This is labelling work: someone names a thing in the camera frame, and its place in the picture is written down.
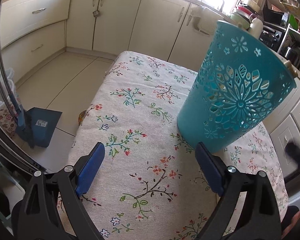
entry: label on dustpan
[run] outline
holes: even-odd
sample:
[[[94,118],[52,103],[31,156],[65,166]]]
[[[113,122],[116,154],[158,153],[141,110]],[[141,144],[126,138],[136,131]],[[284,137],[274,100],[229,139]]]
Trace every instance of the label on dustpan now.
[[[47,121],[38,119],[38,121],[37,121],[37,123],[35,125],[46,127],[47,124],[48,124]]]

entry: basket rim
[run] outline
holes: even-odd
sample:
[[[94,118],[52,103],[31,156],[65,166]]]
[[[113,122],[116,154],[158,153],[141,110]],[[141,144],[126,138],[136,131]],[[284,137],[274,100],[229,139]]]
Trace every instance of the basket rim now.
[[[294,88],[297,87],[297,84],[296,84],[296,82],[295,82],[295,80],[294,80],[294,78],[293,78],[293,75],[292,75],[291,72],[288,70],[288,68],[283,64],[283,62],[276,56],[276,54],[274,53],[273,50],[271,50],[270,48],[268,48],[268,47],[267,47],[265,44],[263,44],[261,41],[257,40],[257,39],[256,39],[255,37],[253,37],[250,33],[243,31],[243,30],[240,29],[238,26],[236,26],[236,25],[234,25],[234,24],[232,24],[232,23],[229,23],[229,22],[226,22],[226,21],[221,21],[221,20],[218,20],[218,21],[217,21],[217,24],[218,24],[218,23],[226,24],[226,25],[232,25],[233,27],[236,27],[240,32],[242,32],[242,34],[245,34],[245,36],[248,34],[250,38],[255,39],[256,42],[257,42],[263,49],[269,50],[269,51],[271,52],[271,54],[275,57],[274,61],[277,61],[277,62],[279,63],[278,65],[281,66],[282,70],[285,71],[285,72],[288,74],[288,76],[292,79]]]

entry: teal plastic basket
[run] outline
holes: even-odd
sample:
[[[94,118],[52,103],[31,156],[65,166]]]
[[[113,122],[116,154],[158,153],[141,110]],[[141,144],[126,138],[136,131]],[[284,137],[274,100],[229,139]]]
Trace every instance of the teal plastic basket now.
[[[214,153],[266,118],[296,87],[290,71],[263,43],[218,21],[210,48],[178,114],[193,147]]]

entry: tablecloth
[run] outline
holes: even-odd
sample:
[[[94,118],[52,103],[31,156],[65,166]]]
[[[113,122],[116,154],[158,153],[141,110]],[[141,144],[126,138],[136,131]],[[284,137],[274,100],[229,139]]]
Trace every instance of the tablecloth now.
[[[218,197],[177,127],[178,112],[196,76],[192,70],[129,51],[108,71],[68,160],[73,165],[98,141],[105,145],[105,159],[82,196],[105,239],[193,239],[214,210]],[[284,217],[288,196],[262,123],[216,155],[240,172],[265,171]],[[244,194],[225,234],[234,230],[243,201]],[[71,232],[61,199],[58,209]]]

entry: tiled floor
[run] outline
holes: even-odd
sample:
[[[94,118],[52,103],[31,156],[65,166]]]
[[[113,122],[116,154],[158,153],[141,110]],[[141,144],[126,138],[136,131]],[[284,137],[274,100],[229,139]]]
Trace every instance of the tiled floor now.
[[[47,148],[30,149],[16,136],[26,153],[52,172],[65,166],[78,129],[78,116],[86,110],[113,61],[85,54],[64,52],[33,74],[17,92],[23,107],[61,111],[62,115]]]

